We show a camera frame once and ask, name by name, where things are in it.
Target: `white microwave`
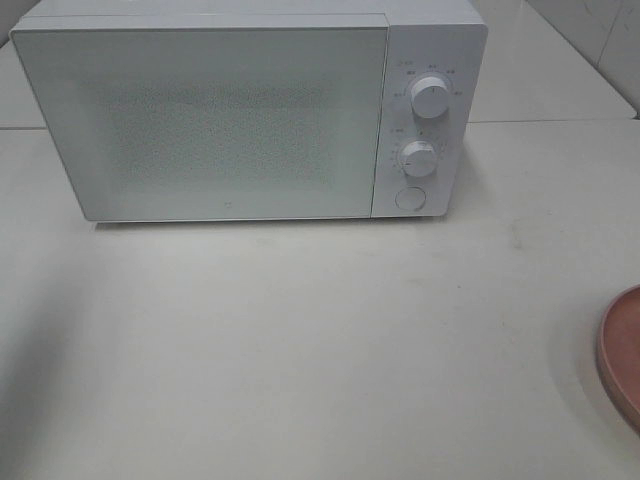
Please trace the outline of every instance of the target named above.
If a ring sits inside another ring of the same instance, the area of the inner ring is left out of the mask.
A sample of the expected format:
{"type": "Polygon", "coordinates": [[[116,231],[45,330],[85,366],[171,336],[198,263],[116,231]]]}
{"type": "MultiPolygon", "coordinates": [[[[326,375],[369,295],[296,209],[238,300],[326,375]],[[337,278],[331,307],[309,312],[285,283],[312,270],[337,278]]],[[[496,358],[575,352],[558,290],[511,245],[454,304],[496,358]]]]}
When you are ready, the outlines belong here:
{"type": "Polygon", "coordinates": [[[12,39],[90,221],[443,215],[466,0],[42,0],[12,39]]]}

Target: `pink plate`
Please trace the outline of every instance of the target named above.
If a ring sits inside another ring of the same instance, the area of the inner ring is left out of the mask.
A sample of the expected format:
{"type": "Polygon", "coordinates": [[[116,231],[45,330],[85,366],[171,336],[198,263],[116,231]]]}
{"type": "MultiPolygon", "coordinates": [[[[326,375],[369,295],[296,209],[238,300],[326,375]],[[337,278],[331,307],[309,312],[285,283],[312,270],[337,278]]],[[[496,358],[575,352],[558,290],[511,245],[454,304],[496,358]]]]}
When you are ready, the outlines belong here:
{"type": "Polygon", "coordinates": [[[597,348],[602,383],[613,403],[640,432],[640,285],[611,302],[597,348]]]}

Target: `power knob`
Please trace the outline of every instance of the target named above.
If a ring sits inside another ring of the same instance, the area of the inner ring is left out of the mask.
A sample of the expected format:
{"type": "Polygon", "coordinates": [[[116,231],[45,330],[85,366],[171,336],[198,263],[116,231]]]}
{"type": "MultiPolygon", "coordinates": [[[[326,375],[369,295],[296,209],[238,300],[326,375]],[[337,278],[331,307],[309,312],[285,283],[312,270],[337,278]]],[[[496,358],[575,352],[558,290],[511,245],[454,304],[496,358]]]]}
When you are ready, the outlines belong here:
{"type": "Polygon", "coordinates": [[[426,177],[438,166],[438,155],[429,142],[411,142],[398,157],[402,171],[410,177],[426,177]]]}
{"type": "Polygon", "coordinates": [[[427,75],[411,86],[411,106],[422,118],[436,118],[449,108],[449,85],[436,75],[427,75]]]}

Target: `tile grout line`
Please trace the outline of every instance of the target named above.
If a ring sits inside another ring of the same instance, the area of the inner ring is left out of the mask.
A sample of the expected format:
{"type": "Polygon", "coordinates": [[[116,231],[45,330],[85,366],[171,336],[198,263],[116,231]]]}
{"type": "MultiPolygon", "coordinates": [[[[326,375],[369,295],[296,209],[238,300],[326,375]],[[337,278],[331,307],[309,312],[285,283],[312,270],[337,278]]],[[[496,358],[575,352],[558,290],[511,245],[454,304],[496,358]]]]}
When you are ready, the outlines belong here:
{"type": "Polygon", "coordinates": [[[611,27],[609,27],[609,33],[607,33],[607,39],[604,41],[604,45],[602,45],[602,50],[600,51],[600,55],[598,55],[598,60],[596,61],[596,67],[598,71],[600,71],[600,62],[602,61],[602,56],[604,55],[604,51],[607,49],[607,45],[609,44],[609,39],[611,38],[611,33],[620,17],[620,12],[622,12],[622,7],[625,4],[625,0],[620,0],[620,5],[618,6],[618,11],[616,12],[616,16],[613,17],[613,22],[611,22],[611,27]]]}

